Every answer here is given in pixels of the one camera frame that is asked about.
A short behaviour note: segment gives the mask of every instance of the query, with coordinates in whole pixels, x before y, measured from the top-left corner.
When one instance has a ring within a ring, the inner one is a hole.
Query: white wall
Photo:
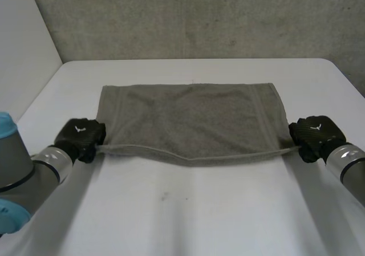
[[[0,111],[18,120],[62,65],[34,0],[0,0]]]

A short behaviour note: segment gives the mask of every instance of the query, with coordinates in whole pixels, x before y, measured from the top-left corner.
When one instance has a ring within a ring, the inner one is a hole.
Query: gray wall
[[[36,0],[64,62],[326,58],[365,95],[365,0]]]

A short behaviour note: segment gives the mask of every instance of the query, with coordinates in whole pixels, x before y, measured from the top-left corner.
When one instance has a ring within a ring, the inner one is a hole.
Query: towel
[[[99,152],[185,166],[251,162],[296,147],[277,90],[267,84],[104,86]]]

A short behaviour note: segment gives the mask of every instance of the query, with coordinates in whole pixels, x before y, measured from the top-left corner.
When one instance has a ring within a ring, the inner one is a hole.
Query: white table
[[[95,118],[102,85],[266,83],[288,122],[327,115],[365,149],[365,100],[323,59],[115,60],[64,64],[19,121],[30,153],[71,117]],[[365,209],[296,153],[184,168],[141,158],[77,163],[0,255],[364,255]]]

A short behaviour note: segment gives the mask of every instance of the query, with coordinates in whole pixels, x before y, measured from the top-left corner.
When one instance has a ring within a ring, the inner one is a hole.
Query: concrete wall
[[[326,58],[365,95],[365,0],[36,0],[64,62]]]
[[[34,0],[0,0],[0,111],[18,120],[61,65]]]

